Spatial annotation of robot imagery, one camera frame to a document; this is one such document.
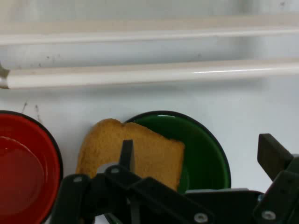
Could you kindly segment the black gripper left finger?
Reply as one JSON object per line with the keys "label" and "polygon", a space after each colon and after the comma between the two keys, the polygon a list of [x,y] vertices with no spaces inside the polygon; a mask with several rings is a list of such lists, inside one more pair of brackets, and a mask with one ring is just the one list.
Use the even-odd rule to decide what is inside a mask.
{"label": "black gripper left finger", "polygon": [[211,224],[214,214],[159,181],[134,173],[132,140],[122,144],[119,163],[94,178],[63,179],[52,210],[54,224],[92,224],[99,215],[120,224]]}

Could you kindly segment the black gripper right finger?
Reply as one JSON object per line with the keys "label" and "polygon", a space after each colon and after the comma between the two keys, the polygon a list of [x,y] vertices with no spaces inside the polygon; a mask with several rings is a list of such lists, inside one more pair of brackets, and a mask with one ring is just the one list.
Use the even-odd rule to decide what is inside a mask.
{"label": "black gripper right finger", "polygon": [[257,224],[299,222],[299,157],[292,155],[271,134],[258,138],[257,161],[271,186],[253,212]]}

